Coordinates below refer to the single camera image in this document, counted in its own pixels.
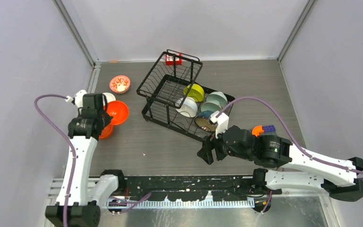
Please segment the white bowl red floral pattern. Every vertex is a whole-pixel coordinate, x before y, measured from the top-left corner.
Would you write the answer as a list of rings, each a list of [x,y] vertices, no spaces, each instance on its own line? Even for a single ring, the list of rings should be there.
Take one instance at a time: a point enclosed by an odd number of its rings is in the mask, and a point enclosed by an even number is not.
[[[131,80],[125,75],[118,75],[111,79],[109,88],[116,94],[126,93],[131,85]]]

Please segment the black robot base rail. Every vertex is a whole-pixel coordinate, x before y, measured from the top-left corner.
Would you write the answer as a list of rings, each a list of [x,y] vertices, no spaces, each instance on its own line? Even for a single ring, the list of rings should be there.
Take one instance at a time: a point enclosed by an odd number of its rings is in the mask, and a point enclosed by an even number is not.
[[[209,195],[214,201],[242,201],[268,195],[269,189],[254,186],[250,175],[126,176],[112,195],[137,201],[148,193],[149,201],[203,201]]]

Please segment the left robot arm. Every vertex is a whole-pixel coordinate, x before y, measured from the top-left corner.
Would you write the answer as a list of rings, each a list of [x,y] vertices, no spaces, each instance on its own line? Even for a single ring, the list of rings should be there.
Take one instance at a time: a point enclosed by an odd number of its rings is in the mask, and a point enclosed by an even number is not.
[[[45,217],[55,227],[96,227],[101,209],[109,197],[122,195],[126,180],[121,170],[105,170],[92,189],[88,188],[90,167],[99,137],[110,124],[108,99],[103,93],[79,91],[65,97],[77,107],[78,115],[62,132],[42,111],[39,114],[65,139],[69,146],[63,183],[54,205],[45,209]]]

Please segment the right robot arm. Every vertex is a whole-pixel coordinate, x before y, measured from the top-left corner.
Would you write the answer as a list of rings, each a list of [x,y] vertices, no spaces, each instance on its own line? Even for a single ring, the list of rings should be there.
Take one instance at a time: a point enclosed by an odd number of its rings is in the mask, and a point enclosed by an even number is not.
[[[226,156],[253,162],[251,190],[265,194],[281,189],[302,189],[327,192],[339,201],[354,202],[363,197],[363,180],[357,171],[363,170],[363,160],[324,157],[329,164],[320,162],[314,152],[304,154],[301,147],[276,134],[255,135],[249,130],[232,126],[216,136],[206,136],[198,157],[207,164]]]

